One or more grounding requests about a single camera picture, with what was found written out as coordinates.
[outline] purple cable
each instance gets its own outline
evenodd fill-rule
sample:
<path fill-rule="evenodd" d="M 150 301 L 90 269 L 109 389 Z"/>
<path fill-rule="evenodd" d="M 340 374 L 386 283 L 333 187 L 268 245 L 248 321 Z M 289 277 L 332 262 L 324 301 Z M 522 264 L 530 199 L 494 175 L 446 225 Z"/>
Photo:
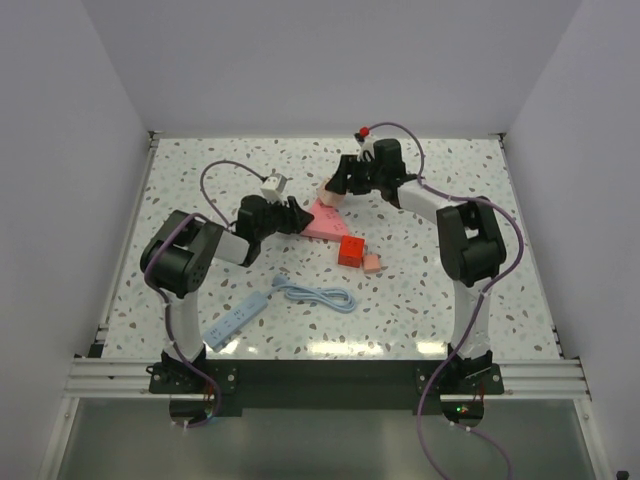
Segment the purple cable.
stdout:
<path fill-rule="evenodd" d="M 160 288 L 158 288 L 158 286 L 156 286 L 151 281 L 151 272 L 153 271 L 153 268 L 157 265 L 158 260 L 160 259 L 162 254 L 164 254 L 167 251 L 169 246 L 173 243 L 173 241 L 180 234 L 180 232 L 182 232 L 185 229 L 185 227 L 195 218 L 200 218 L 204 221 L 209 221 L 204 215 L 200 213 L 192 213 L 191 215 L 186 217 L 182 222 L 180 222 L 180 224 L 176 227 L 176 229 L 173 232 L 171 232 L 171 235 L 167 237 L 167 239 L 160 246 L 156 254 L 151 258 L 151 261 L 149 262 L 149 265 L 147 265 L 147 268 L 144 270 L 145 283 L 151 289 L 155 290 L 158 293 L 158 295 L 162 297 L 162 300 L 164 301 L 164 326 L 165 326 L 165 329 L 167 330 L 167 337 L 169 337 L 169 341 L 173 343 L 173 348 L 175 349 L 176 353 L 180 357 L 180 360 L 182 360 L 182 363 L 184 363 L 184 365 L 189 370 L 191 370 L 193 373 L 195 373 L 199 377 L 202 377 L 209 385 L 211 385 L 217 395 L 216 407 L 213 410 L 213 413 L 209 417 L 207 417 L 205 420 L 201 420 L 199 422 L 187 425 L 187 428 L 194 428 L 194 427 L 200 427 L 200 426 L 206 425 L 212 417 L 215 417 L 218 414 L 218 412 L 220 411 L 220 407 L 222 406 L 222 390 L 220 390 L 220 387 L 218 386 L 218 384 L 213 378 L 211 378 L 206 373 L 194 367 L 178 347 L 178 343 L 176 342 L 176 339 L 173 336 L 173 330 L 171 328 L 171 300 L 169 299 L 169 295 L 163 292 Z"/>
<path fill-rule="evenodd" d="M 204 179 L 205 179 L 205 176 L 207 175 L 207 172 L 209 171 L 209 169 L 212 168 L 212 167 L 215 167 L 216 165 L 221 165 L 223 163 L 226 163 L 228 165 L 235 165 L 236 167 L 240 167 L 240 168 L 244 168 L 247 172 L 252 173 L 253 175 L 258 177 L 262 181 L 264 181 L 265 178 L 262 175 L 260 175 L 258 172 L 256 172 L 253 168 L 247 167 L 246 165 L 244 165 L 244 164 L 242 164 L 240 162 L 235 162 L 233 160 L 218 160 L 217 162 L 210 163 L 209 165 L 204 167 L 204 170 L 202 170 L 202 173 L 200 174 L 200 191 L 202 192 L 202 195 L 204 196 L 204 199 L 207 201 L 207 203 L 211 206 L 211 208 L 213 208 L 213 210 L 222 219 L 222 221 L 225 224 L 225 228 L 227 230 L 229 230 L 229 228 L 231 227 L 231 224 L 229 223 L 229 220 L 227 220 L 227 217 L 225 217 L 224 214 L 220 211 L 220 209 L 218 207 L 216 207 L 215 203 L 213 203 L 213 200 L 211 200 L 211 198 L 209 198 L 209 195 L 207 195 L 207 192 L 204 189 Z"/>
<path fill-rule="evenodd" d="M 413 132 L 411 132 L 411 130 L 409 130 L 407 127 L 405 127 L 404 125 L 401 125 L 399 123 L 395 123 L 395 122 L 380 122 L 380 123 L 376 123 L 375 125 L 372 125 L 371 127 L 369 127 L 369 129 L 373 130 L 375 128 L 383 127 L 383 126 L 390 126 L 390 127 L 399 128 L 400 130 L 404 131 L 407 135 L 409 135 L 409 137 L 411 137 L 411 139 L 415 142 L 416 146 L 418 147 L 418 151 L 420 152 L 420 170 L 418 171 L 418 183 L 420 184 L 420 186 L 422 188 L 424 188 L 425 190 L 433 193 L 434 195 L 438 195 L 439 197 L 447 199 L 447 200 L 453 200 L 455 202 L 469 202 L 469 201 L 477 202 L 477 203 L 482 203 L 484 205 L 487 205 L 487 206 L 493 208 L 495 211 L 497 211 L 500 215 L 502 215 L 509 222 L 509 224 L 513 227 L 513 230 L 516 233 L 516 237 L 518 238 L 518 254 L 516 255 L 515 260 L 513 261 L 513 263 L 511 265 L 509 265 L 509 267 L 504 272 L 500 273 L 498 276 L 493 278 L 480 291 L 480 297 L 478 298 L 478 301 L 477 301 L 476 306 L 475 306 L 475 308 L 473 310 L 473 313 L 471 314 L 471 319 L 469 321 L 469 325 L 467 326 L 467 329 L 464 331 L 464 334 L 462 335 L 462 338 L 460 339 L 460 343 L 455 346 L 453 351 L 444 360 L 444 362 L 442 362 L 440 365 L 438 365 L 438 367 L 433 372 L 431 377 L 429 377 L 429 381 L 427 382 L 427 385 L 425 386 L 424 391 L 422 392 L 422 396 L 420 397 L 420 403 L 418 403 L 417 430 L 418 430 L 418 439 L 420 440 L 420 445 L 422 446 L 422 451 L 424 452 L 424 454 L 426 455 L 427 459 L 429 460 L 429 463 L 431 463 L 433 468 L 440 474 L 440 476 L 442 478 L 444 478 L 445 480 L 450 480 L 450 477 L 447 476 L 447 474 L 444 472 L 444 470 L 436 463 L 435 459 L 433 458 L 433 455 L 429 451 L 429 448 L 427 446 L 427 442 L 424 439 L 424 435 L 422 433 L 422 409 L 424 408 L 424 402 L 425 402 L 425 400 L 427 398 L 427 395 L 428 395 L 429 391 L 431 390 L 431 387 L 433 387 L 433 384 L 435 383 L 436 379 L 438 378 L 440 373 L 442 373 L 442 370 L 449 364 L 449 362 L 451 362 L 451 360 L 453 360 L 455 358 L 455 356 L 460 351 L 460 348 L 462 348 L 462 345 L 464 345 L 464 342 L 466 342 L 467 338 L 469 337 L 471 329 L 473 328 L 473 325 L 476 323 L 476 320 L 478 319 L 478 314 L 480 313 L 480 308 L 482 307 L 482 304 L 484 303 L 484 298 L 485 298 L 485 295 L 487 294 L 487 292 L 489 290 L 491 290 L 491 288 L 496 283 L 498 283 L 504 277 L 509 275 L 518 266 L 518 264 L 522 260 L 522 257 L 524 255 L 524 236 L 522 235 L 522 231 L 520 230 L 520 227 L 518 227 L 518 224 L 516 223 L 516 220 L 511 215 L 509 215 L 506 210 L 504 210 L 502 207 L 496 205 L 495 203 L 493 203 L 493 202 L 491 202 L 489 200 L 486 200 L 484 198 L 460 197 L 460 196 L 457 196 L 457 195 L 447 195 L 446 193 L 441 192 L 440 190 L 438 190 L 436 188 L 433 188 L 433 187 L 427 185 L 426 183 L 424 183 L 424 178 L 422 177 L 422 172 L 424 171 L 424 167 L 425 167 L 425 157 L 426 157 L 426 155 L 424 153 L 424 150 L 422 148 L 422 144 L 420 143 L 420 140 L 418 140 L 418 138 L 413 134 Z M 457 426 L 459 428 L 463 429 L 463 430 L 466 430 L 466 427 L 463 427 L 461 425 L 457 425 Z M 507 452 L 495 440 L 493 440 L 486 433 L 480 432 L 480 431 L 475 430 L 475 429 L 471 429 L 470 431 L 471 431 L 471 433 L 473 433 L 473 434 L 483 438 L 487 442 L 489 442 L 491 445 L 493 445 L 498 450 L 498 452 L 500 452 L 500 454 L 502 455 L 502 457 L 505 459 L 505 461 L 507 463 L 507 478 L 509 480 L 512 480 L 513 479 L 513 465 L 511 463 L 511 459 L 509 458 L 509 455 L 507 454 Z"/>

